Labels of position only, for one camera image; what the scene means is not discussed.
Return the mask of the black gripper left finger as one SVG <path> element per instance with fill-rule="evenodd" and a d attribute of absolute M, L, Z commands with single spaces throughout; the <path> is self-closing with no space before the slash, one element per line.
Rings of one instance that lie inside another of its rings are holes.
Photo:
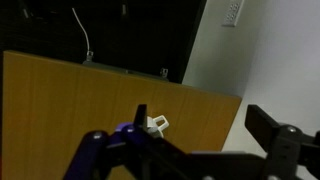
<path fill-rule="evenodd" d="M 146 129 L 147 106 L 137 107 L 132 123 L 122 123 L 113 134 L 87 132 L 63 180 L 107 180 L 112 169 L 124 166 L 136 180 L 187 180 L 187 155 L 150 135 Z"/>

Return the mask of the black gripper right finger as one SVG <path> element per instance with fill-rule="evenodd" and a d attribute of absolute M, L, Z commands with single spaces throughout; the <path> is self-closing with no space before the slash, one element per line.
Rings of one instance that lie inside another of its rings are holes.
<path fill-rule="evenodd" d="M 245 127 L 267 153 L 262 177 L 276 180 L 300 180 L 298 166 L 320 180 L 320 131 L 314 136 L 300 128 L 279 123 L 258 105 L 247 106 Z"/>

